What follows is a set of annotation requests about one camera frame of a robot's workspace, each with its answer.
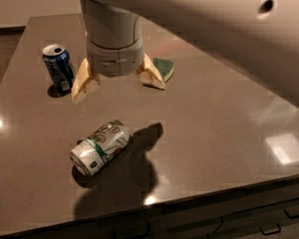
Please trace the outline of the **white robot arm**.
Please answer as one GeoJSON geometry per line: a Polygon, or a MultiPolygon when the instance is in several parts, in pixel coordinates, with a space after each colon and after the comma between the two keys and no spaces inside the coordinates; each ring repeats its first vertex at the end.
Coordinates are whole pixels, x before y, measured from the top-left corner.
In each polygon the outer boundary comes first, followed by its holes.
{"type": "Polygon", "coordinates": [[[132,11],[299,107],[299,0],[94,0],[132,11]]]}

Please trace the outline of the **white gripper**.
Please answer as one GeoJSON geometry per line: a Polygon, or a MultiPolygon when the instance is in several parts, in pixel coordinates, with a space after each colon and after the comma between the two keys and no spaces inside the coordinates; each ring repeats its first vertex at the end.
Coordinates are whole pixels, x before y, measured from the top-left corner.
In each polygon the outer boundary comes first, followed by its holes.
{"type": "Polygon", "coordinates": [[[102,48],[88,40],[87,58],[82,61],[71,89],[72,101],[79,103],[94,92],[100,85],[99,74],[120,77],[134,71],[144,86],[165,89],[160,71],[145,55],[143,38],[119,49],[102,48]]]}

